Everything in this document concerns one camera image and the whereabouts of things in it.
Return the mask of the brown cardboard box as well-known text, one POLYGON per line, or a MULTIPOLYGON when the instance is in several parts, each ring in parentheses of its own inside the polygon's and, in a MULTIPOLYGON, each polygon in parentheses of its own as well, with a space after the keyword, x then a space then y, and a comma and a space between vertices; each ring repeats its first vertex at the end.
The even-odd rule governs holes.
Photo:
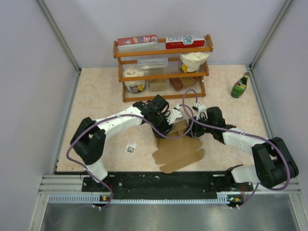
POLYGON ((152 154, 160 171, 173 173, 203 159, 205 151, 199 138, 183 135, 187 130, 186 120, 175 123, 174 128, 167 134, 168 139, 155 137, 157 150, 152 154))

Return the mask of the small plastic bag packet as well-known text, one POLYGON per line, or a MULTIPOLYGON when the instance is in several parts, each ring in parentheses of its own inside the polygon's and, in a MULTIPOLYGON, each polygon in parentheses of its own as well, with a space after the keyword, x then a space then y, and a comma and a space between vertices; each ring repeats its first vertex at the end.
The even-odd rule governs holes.
POLYGON ((137 143, 128 143, 126 146, 126 152, 134 154, 135 149, 137 148, 137 143))

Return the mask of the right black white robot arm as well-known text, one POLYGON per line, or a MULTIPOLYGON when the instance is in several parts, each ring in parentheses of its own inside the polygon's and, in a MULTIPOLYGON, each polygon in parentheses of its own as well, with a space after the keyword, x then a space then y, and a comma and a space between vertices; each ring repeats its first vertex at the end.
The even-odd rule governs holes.
POLYGON ((196 116, 189 120, 191 130, 188 136, 194 138, 211 134, 220 143, 238 148, 253 157, 253 165, 238 165, 226 170, 224 183, 229 190, 237 190, 246 182, 259 183, 272 189, 298 176, 298 167, 283 139, 265 139, 226 124, 217 106, 206 108, 201 103, 195 103, 193 110, 196 116))

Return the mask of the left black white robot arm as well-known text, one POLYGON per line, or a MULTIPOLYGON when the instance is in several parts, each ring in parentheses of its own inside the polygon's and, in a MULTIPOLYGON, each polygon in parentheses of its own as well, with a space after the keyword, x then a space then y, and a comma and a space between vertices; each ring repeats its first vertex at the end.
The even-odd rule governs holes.
POLYGON ((144 123, 152 125, 154 134, 165 138, 182 117, 180 107, 169 108, 169 103, 160 95, 146 102, 135 102, 124 111, 110 117, 93 120, 84 118, 73 135, 70 145, 82 159, 86 170, 94 177, 92 185, 99 191, 109 186, 107 170, 103 164, 105 141, 134 126, 144 123))

